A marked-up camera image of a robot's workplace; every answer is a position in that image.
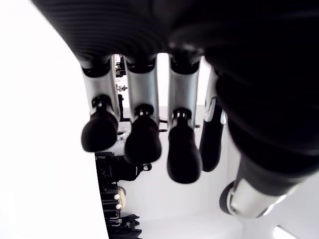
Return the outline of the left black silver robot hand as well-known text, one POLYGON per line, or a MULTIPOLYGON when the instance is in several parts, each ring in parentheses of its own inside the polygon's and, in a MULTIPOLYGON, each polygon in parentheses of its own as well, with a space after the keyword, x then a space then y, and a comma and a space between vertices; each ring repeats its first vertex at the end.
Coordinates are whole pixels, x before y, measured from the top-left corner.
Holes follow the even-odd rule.
POLYGON ((78 60, 90 120, 81 143, 117 140, 114 55, 127 76, 125 159, 159 159, 157 56, 169 57, 167 172, 181 184, 218 165, 223 126, 241 152, 220 196, 255 219, 319 170, 319 3, 316 0, 36 0, 78 60))

